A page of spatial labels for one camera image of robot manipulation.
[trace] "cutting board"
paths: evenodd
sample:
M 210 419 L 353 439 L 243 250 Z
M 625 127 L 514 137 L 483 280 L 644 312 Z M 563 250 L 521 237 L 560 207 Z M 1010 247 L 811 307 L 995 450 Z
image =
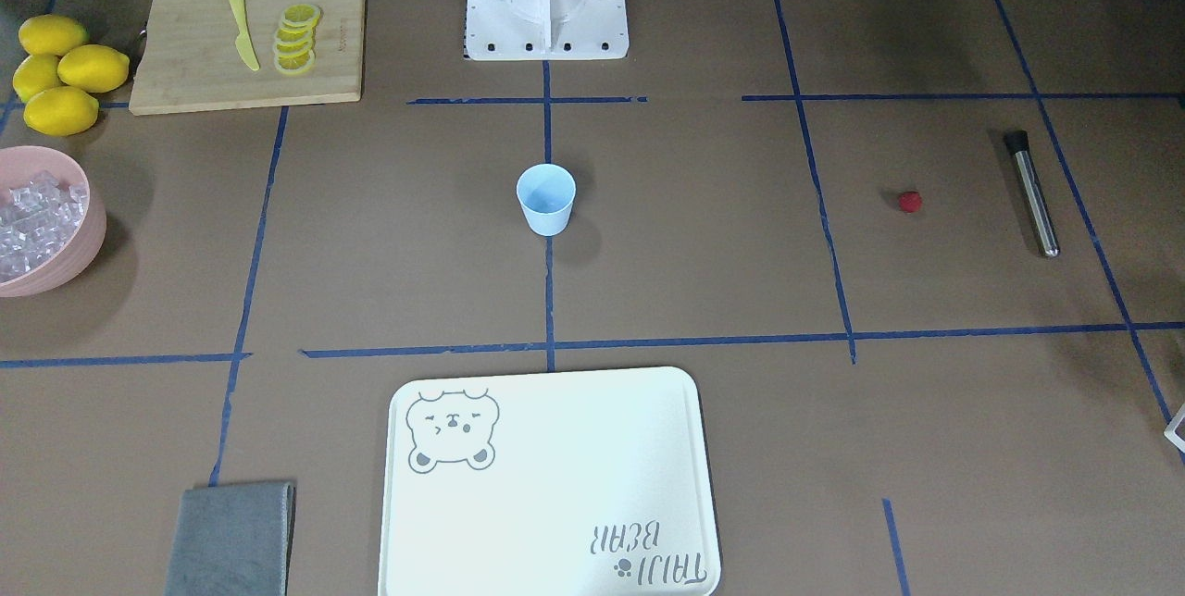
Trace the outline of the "cutting board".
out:
M 260 69 L 235 49 L 235 17 L 226 0 L 153 0 L 143 59 L 132 84 L 133 115 L 340 103 L 361 98 L 366 0 L 245 0 L 246 26 Z M 313 69 L 283 76 L 271 44 L 283 11 L 321 6 Z

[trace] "red ball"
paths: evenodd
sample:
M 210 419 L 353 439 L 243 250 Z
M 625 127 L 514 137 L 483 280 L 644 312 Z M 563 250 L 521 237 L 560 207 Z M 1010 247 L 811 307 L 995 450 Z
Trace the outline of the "red ball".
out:
M 903 194 L 897 196 L 897 205 L 902 212 L 917 212 L 922 209 L 922 194 L 918 192 L 903 192 Z

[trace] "folded cloth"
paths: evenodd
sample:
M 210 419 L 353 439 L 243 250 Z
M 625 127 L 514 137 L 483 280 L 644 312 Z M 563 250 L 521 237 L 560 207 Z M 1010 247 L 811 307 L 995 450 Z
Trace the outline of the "folded cloth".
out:
M 165 596 L 283 596 L 295 492 L 293 482 L 185 492 Z

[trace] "plastic cup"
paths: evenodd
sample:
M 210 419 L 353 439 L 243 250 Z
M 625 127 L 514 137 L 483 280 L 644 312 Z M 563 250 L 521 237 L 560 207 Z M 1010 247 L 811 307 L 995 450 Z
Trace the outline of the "plastic cup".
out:
M 576 180 L 555 162 L 527 168 L 515 186 L 526 224 L 537 235 L 550 237 L 568 226 L 576 200 Z

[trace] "pink bowl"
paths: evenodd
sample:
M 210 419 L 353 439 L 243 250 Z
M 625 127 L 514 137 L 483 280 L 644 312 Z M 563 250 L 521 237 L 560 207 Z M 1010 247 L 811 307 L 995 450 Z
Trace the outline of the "pink bowl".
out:
M 107 211 L 78 164 L 47 146 L 9 146 L 0 149 L 0 191 L 23 186 L 39 171 L 50 171 L 65 184 L 87 187 L 89 203 L 78 229 L 52 258 L 27 274 L 0 283 L 0 297 L 36 295 L 75 278 L 98 254 L 107 235 Z

